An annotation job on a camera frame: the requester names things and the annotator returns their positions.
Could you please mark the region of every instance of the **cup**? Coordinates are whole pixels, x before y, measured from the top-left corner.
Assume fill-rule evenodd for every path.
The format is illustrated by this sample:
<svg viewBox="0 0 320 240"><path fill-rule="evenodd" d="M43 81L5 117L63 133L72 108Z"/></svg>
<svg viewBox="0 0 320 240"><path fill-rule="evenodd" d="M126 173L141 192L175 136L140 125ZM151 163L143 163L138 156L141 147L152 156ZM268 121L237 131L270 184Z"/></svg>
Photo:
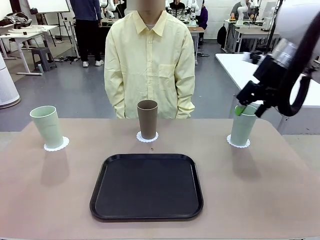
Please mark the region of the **cup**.
<svg viewBox="0 0 320 240"><path fill-rule="evenodd" d="M137 104L141 136L146 139L156 137L158 103L153 100L143 100Z"/></svg>
<svg viewBox="0 0 320 240"><path fill-rule="evenodd" d="M241 108L240 106L235 107L235 112ZM248 105L241 115L234 115L232 132L230 141L232 144L237 146L245 146L251 130L257 119L255 112L257 109L254 106Z"/></svg>
<svg viewBox="0 0 320 240"><path fill-rule="evenodd" d="M55 149L64 143L54 106L37 107L30 112L30 117L49 149Z"/></svg>

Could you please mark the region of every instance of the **shirt collar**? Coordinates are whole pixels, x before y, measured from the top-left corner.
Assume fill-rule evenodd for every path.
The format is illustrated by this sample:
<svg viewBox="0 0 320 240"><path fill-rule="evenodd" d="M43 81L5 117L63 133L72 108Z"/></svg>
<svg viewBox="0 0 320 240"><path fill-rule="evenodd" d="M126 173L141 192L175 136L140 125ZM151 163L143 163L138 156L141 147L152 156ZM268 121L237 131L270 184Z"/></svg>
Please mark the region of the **shirt collar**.
<svg viewBox="0 0 320 240"><path fill-rule="evenodd" d="M138 11L133 12L133 21L134 21L136 32L138 34L140 34L144 29L147 28L146 24L141 19ZM162 11L158 21L156 22L155 26L151 29L151 31L153 30L156 34L162 37L162 34L165 29L166 21L167 21L167 12Z"/></svg>

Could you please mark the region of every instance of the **stool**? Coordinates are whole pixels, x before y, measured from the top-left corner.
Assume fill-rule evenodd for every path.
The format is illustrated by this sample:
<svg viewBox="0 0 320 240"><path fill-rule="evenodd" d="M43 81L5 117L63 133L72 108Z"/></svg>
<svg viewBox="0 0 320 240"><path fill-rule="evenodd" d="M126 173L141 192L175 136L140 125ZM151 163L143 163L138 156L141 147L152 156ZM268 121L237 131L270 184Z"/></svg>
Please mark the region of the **stool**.
<svg viewBox="0 0 320 240"><path fill-rule="evenodd" d="M42 65L43 71L48 72L50 68L56 68L56 62L48 47L36 47L31 50L34 68L38 68L38 64ZM39 55L40 61L35 61L35 55Z"/></svg>

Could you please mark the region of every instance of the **coaster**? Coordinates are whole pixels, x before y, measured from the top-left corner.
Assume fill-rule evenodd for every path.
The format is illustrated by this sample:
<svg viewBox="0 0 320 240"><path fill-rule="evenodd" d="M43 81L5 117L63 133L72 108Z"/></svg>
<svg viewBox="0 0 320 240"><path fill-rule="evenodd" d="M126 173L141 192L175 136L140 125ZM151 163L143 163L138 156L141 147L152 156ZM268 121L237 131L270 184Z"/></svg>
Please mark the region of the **coaster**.
<svg viewBox="0 0 320 240"><path fill-rule="evenodd" d="M66 136L63 136L62 138L63 138L63 143L60 146L58 146L56 148L48 148L47 145L44 145L43 146L44 150L46 150L48 152L55 152L55 151L59 151L61 149L64 149L66 146L68 146L70 140Z"/></svg>
<svg viewBox="0 0 320 240"><path fill-rule="evenodd" d="M246 144L245 144L244 146L235 145L235 144L231 143L231 134L226 137L226 141L227 141L231 146L234 146L234 147L239 148L239 149L245 149L245 148L249 147L249 146L250 146L250 143L251 143L250 140L248 139L248 140L246 141Z"/></svg>
<svg viewBox="0 0 320 240"><path fill-rule="evenodd" d="M144 139L144 138L141 136L141 131L139 131L139 132L136 134L136 138L137 138L140 142L143 142L143 143L151 143L151 142L157 140L158 137L159 137L158 132L155 132L155 137L152 138L152 139Z"/></svg>

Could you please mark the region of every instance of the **green cup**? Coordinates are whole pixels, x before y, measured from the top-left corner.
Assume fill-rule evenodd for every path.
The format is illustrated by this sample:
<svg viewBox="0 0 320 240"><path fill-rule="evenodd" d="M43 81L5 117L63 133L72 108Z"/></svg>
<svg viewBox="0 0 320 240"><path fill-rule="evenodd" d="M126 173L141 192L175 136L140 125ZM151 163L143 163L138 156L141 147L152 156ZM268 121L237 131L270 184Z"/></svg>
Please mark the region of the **green cup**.
<svg viewBox="0 0 320 240"><path fill-rule="evenodd" d="M30 112L30 117L49 149L55 149L63 144L57 109L54 106L37 107Z"/></svg>
<svg viewBox="0 0 320 240"><path fill-rule="evenodd" d="M235 107L235 112L239 111L238 108L240 106ZM230 141L232 144L237 146L245 146L251 130L255 124L257 119L255 112L257 109L253 106L247 106L246 109L242 112L241 115L237 116L234 115L233 125L232 125L232 132Z"/></svg>

